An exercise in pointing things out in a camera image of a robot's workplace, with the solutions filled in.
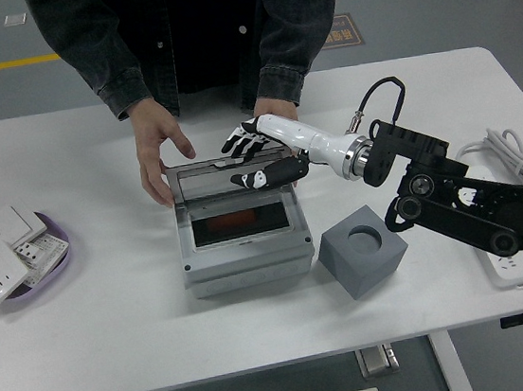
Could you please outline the person's right hand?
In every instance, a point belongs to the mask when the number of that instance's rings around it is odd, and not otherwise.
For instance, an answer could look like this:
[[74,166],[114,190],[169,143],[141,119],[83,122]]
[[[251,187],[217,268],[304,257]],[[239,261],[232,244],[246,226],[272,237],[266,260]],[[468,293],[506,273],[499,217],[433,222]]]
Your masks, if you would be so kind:
[[194,159],[195,149],[174,116],[153,98],[134,103],[127,110],[127,115],[134,130],[142,187],[158,204],[172,207],[174,197],[163,179],[165,165],[161,159],[160,147],[169,139],[188,159]]

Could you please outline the person's left hand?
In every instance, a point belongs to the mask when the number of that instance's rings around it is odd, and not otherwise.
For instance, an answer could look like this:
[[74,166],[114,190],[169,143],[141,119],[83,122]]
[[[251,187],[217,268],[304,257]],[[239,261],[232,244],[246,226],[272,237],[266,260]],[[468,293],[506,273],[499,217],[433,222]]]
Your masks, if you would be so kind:
[[282,116],[291,120],[298,120],[297,106],[294,102],[276,98],[258,98],[254,105],[254,117],[264,114]]

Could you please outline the white and black robot right hand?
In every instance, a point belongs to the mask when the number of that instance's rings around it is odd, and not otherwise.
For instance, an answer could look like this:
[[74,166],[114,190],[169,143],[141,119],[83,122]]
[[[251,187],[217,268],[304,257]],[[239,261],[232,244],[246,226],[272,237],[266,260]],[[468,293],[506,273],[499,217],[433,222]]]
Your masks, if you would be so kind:
[[273,114],[242,122],[228,137],[222,152],[248,161],[264,145],[274,141],[295,153],[258,171],[237,173],[231,176],[231,182],[257,190],[281,187],[306,176],[311,163],[328,165],[344,179],[354,181],[360,178],[354,170],[359,157],[359,136],[354,133],[334,136],[305,123]]

